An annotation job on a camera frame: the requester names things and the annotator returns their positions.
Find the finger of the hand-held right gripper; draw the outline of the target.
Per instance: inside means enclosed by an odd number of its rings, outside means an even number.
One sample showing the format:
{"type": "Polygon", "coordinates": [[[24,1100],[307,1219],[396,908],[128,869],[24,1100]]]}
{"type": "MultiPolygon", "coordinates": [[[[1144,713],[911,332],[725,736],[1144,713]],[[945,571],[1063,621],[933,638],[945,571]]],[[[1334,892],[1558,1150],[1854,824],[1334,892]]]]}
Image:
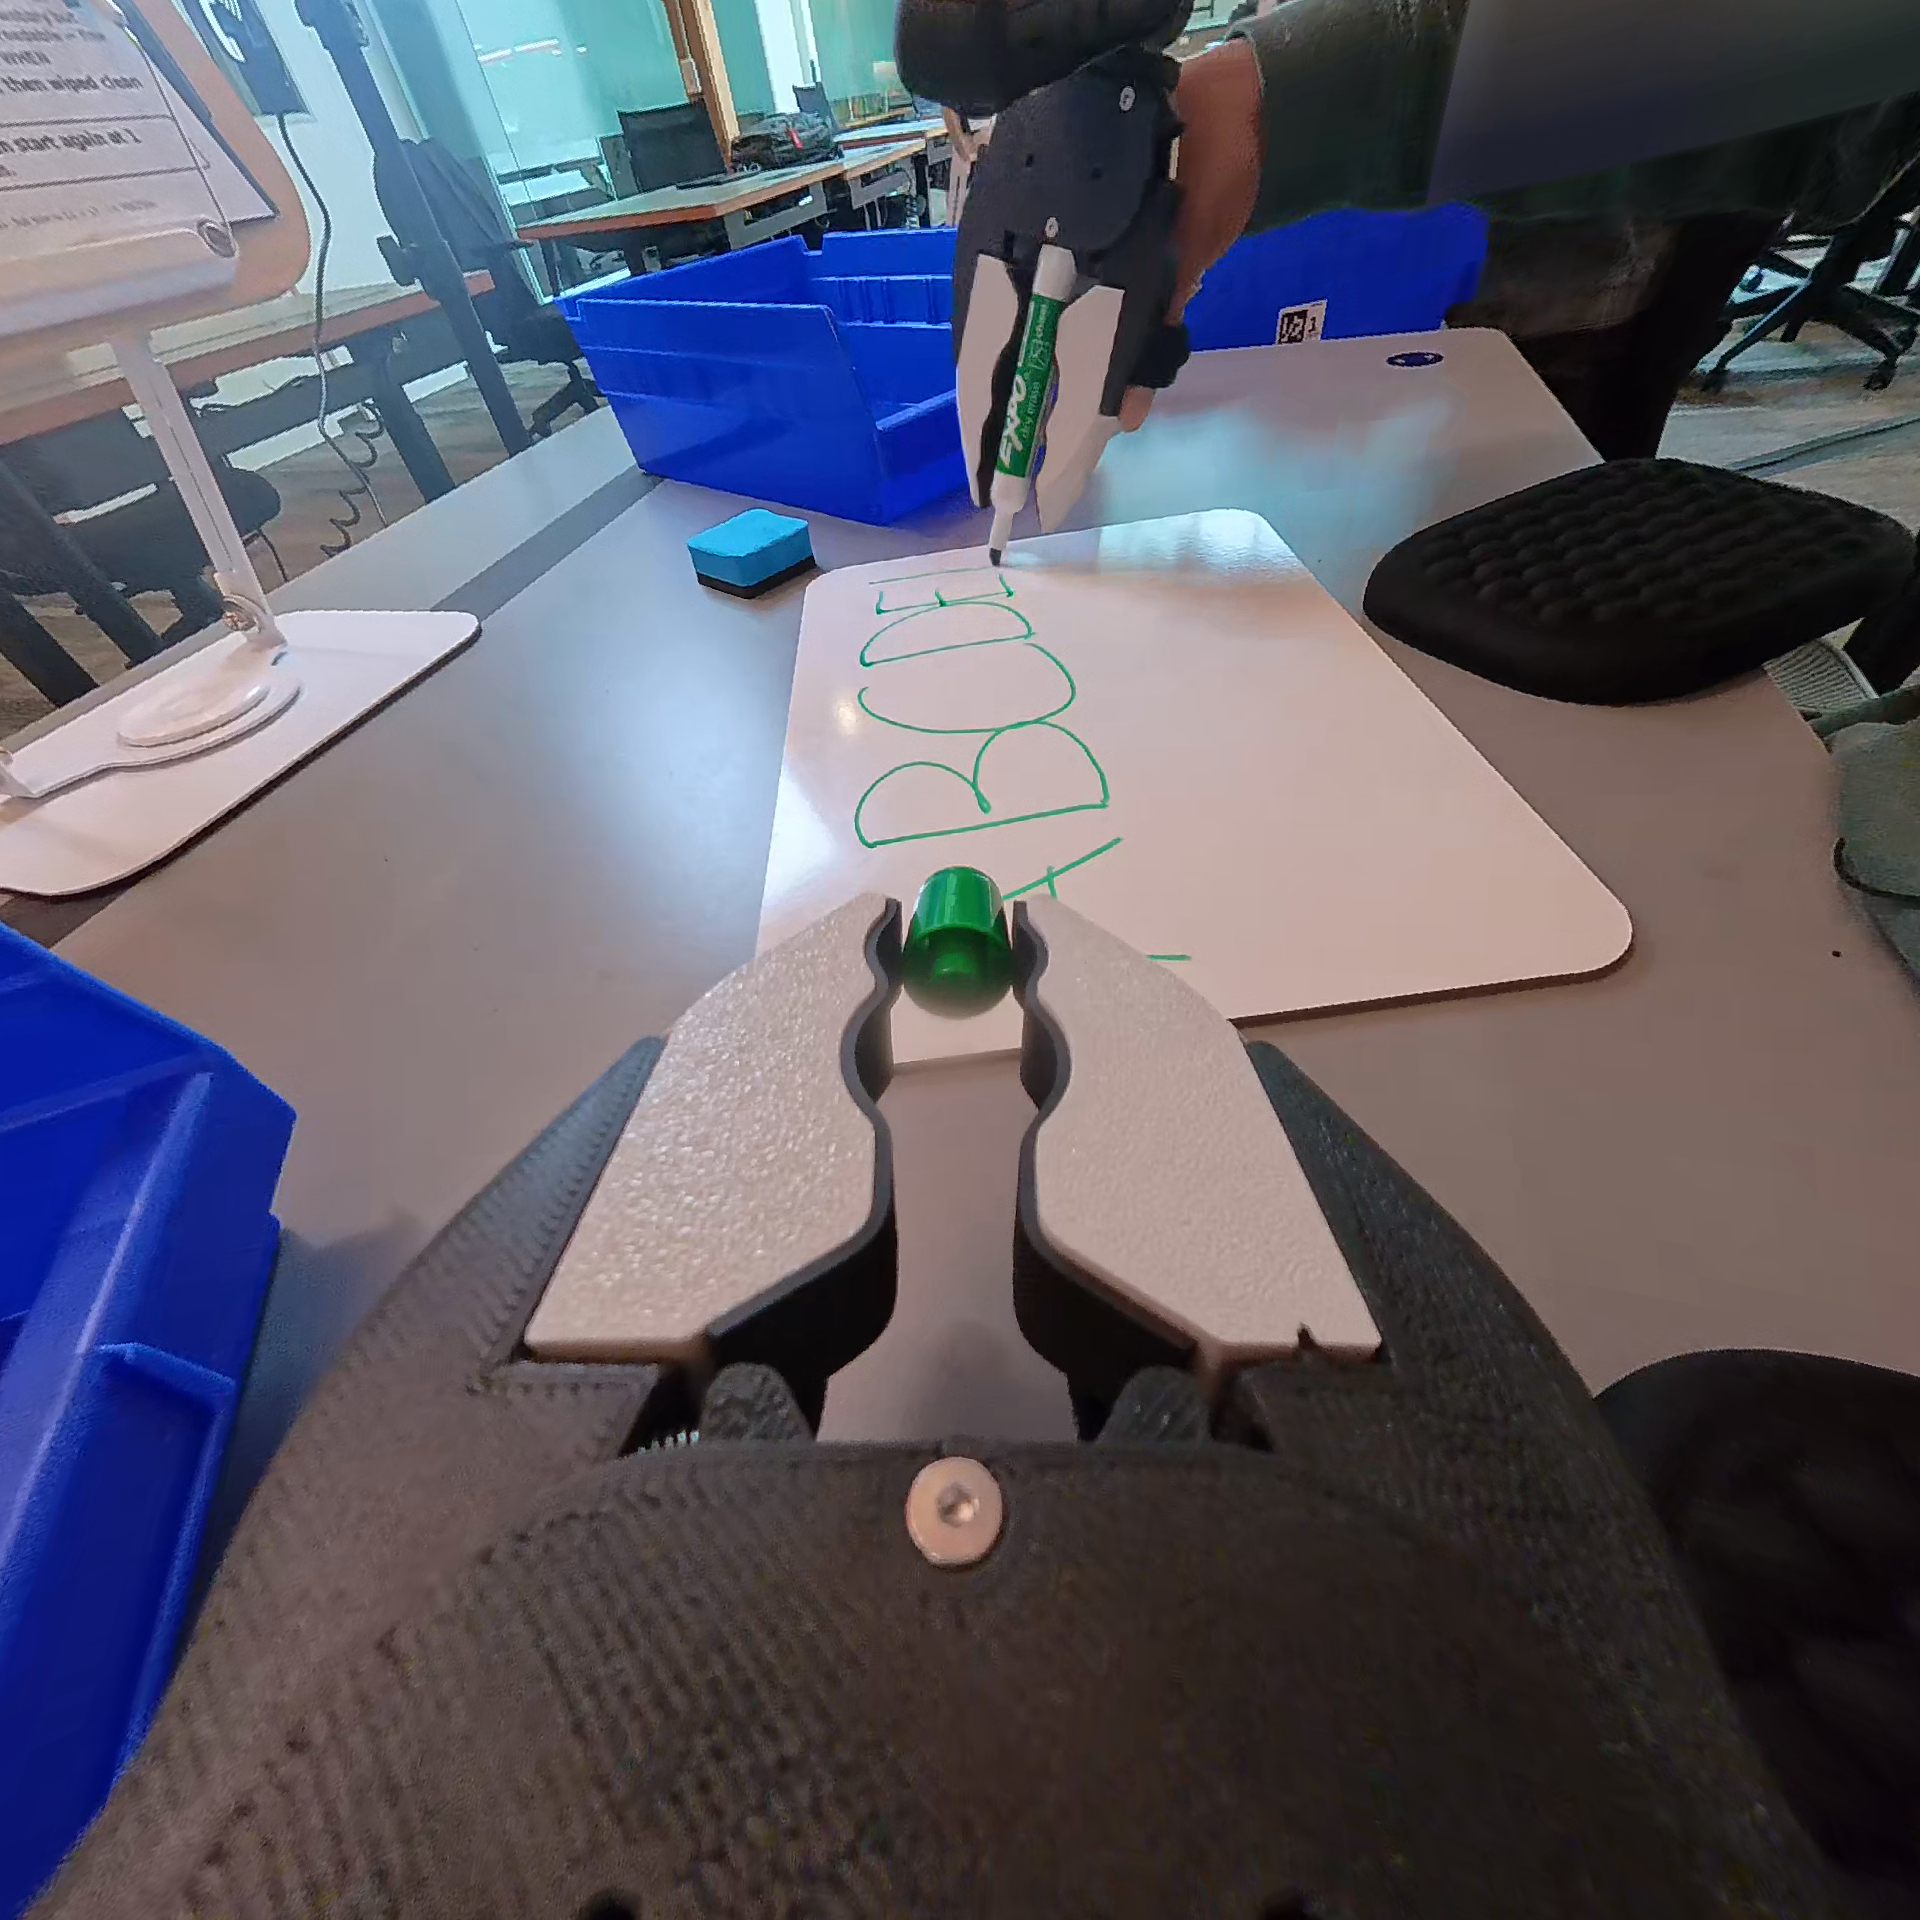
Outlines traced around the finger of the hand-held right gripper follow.
{"type": "Polygon", "coordinates": [[[1121,288],[1093,284],[1063,308],[1054,334],[1054,399],[1045,435],[1045,502],[1069,508],[1119,432],[1119,405],[1136,383],[1148,317],[1121,288]]]}
{"type": "Polygon", "coordinates": [[[990,511],[995,449],[1015,377],[1029,291],[1006,264],[973,264],[967,302],[953,303],[956,405],[972,463],[973,502],[990,511]]]}

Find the green marker cap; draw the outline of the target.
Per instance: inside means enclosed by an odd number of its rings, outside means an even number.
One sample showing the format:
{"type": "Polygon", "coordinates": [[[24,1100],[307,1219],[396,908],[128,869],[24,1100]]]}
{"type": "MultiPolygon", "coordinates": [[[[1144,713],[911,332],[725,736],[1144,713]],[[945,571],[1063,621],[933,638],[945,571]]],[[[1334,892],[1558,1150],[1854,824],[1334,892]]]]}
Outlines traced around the green marker cap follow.
{"type": "Polygon", "coordinates": [[[931,873],[901,947],[902,993],[931,1016],[990,1013],[1013,989],[1015,944],[999,884],[981,869],[931,873]]]}

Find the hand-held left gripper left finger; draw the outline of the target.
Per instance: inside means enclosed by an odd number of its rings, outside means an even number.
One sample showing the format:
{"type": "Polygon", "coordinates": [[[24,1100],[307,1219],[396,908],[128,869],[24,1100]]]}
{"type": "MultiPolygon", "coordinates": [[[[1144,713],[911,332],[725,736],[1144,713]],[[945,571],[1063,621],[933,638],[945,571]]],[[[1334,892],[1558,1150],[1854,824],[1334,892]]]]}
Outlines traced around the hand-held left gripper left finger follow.
{"type": "Polygon", "coordinates": [[[532,1359],[772,1369],[806,1424],[895,1308],[901,903],[855,895],[668,1030],[526,1323],[532,1359]]]}

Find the green dry-erase marker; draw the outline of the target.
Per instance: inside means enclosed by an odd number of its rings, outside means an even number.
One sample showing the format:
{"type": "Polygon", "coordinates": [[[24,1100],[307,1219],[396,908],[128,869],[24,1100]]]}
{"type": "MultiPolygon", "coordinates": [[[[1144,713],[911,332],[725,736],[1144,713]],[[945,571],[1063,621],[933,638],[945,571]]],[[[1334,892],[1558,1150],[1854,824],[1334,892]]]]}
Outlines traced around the green dry-erase marker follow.
{"type": "Polygon", "coordinates": [[[1056,372],[1060,321],[1073,294],[1072,252],[1046,239],[1039,247],[1015,355],[1015,377],[1001,409],[999,444],[990,485],[990,561],[1004,560],[1023,509],[1039,459],[1041,423],[1056,372]]]}

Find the wooden office table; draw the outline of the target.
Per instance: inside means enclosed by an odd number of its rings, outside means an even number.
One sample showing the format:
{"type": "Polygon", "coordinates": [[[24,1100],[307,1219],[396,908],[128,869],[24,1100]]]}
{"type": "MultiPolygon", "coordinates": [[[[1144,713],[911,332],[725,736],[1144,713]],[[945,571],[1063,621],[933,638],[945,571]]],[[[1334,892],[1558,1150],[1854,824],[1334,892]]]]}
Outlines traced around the wooden office table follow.
{"type": "Polygon", "coordinates": [[[659,188],[520,224],[517,238],[549,267],[559,248],[576,248],[639,277],[787,236],[817,245],[827,232],[873,231],[887,207],[924,217],[931,174],[951,156],[936,116],[865,127],[829,160],[659,188]]]}

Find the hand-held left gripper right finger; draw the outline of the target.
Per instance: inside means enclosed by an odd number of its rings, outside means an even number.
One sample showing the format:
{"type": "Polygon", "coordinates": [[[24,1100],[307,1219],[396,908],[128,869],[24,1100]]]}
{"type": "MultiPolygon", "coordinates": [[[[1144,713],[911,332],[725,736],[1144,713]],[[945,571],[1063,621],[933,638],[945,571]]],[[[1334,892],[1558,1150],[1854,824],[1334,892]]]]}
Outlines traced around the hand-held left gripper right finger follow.
{"type": "Polygon", "coordinates": [[[1137,1375],[1201,1424],[1272,1384],[1377,1391],[1358,1231],[1288,1136],[1276,1052],[1064,903],[1015,908],[1015,960],[1015,1319],[1072,1419],[1107,1424],[1137,1375]]]}

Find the white whiteboard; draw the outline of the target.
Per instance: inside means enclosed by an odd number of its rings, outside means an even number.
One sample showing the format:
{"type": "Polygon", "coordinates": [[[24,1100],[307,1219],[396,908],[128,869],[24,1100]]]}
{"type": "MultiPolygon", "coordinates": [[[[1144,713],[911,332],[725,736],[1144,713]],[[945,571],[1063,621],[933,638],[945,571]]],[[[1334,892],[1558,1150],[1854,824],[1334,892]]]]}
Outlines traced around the white whiteboard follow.
{"type": "Polygon", "coordinates": [[[1625,904],[1254,511],[839,567],[801,598],[765,952],[972,867],[1235,1022],[1597,976],[1625,904]]]}

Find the person's right hand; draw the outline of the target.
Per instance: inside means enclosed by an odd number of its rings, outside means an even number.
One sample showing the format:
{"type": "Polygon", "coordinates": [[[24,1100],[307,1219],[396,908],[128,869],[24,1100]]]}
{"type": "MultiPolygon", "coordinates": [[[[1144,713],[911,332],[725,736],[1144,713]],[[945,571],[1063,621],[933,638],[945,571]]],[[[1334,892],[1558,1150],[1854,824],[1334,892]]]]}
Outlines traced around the person's right hand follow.
{"type": "Polygon", "coordinates": [[[1187,60],[1173,109],[1182,135],[1167,320],[1182,320],[1201,277],[1240,239],[1256,207],[1263,132],[1254,45],[1230,36],[1187,60]]]}

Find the blue plastic bin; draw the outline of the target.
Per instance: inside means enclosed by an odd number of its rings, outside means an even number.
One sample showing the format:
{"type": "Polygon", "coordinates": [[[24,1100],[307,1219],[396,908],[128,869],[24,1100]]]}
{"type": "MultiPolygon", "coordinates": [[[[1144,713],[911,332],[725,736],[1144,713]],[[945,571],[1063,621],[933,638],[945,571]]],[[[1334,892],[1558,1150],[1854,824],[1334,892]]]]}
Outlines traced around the blue plastic bin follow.
{"type": "Polygon", "coordinates": [[[1491,217],[1470,203],[1340,207],[1246,232],[1183,310],[1192,351],[1441,329],[1473,299],[1491,217]]]}
{"type": "Polygon", "coordinates": [[[563,299],[639,468],[846,521],[968,492],[951,228],[798,236],[563,299]]]}
{"type": "Polygon", "coordinates": [[[3,933],[3,1915],[165,1691],[281,1224],[294,1109],[3,933]]]}

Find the black textured wrist pad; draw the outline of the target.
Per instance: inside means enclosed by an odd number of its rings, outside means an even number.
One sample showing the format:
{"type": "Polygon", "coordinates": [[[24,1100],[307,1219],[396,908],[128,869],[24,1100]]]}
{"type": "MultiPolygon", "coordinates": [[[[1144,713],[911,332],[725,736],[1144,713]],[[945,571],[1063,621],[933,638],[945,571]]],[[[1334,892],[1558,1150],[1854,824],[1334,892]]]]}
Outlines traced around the black textured wrist pad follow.
{"type": "Polygon", "coordinates": [[[1917,1915],[1917,1377],[1703,1351],[1597,1409],[1790,1811],[1860,1915],[1917,1915]]]}
{"type": "Polygon", "coordinates": [[[1833,496],[1678,459],[1597,463],[1393,544],[1361,613],[1417,654],[1558,704],[1737,680],[1893,605],[1912,537],[1833,496]]]}

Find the blue whiteboard eraser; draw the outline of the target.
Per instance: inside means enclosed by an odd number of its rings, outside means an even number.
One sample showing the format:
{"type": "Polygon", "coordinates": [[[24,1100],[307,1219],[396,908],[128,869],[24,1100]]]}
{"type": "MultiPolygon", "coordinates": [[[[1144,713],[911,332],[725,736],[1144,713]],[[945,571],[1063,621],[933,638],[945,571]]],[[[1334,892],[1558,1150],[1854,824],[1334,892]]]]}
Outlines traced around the blue whiteboard eraser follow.
{"type": "Polygon", "coordinates": [[[691,534],[695,577],[723,593],[753,598],[815,568],[801,517],[752,508],[691,534]]]}

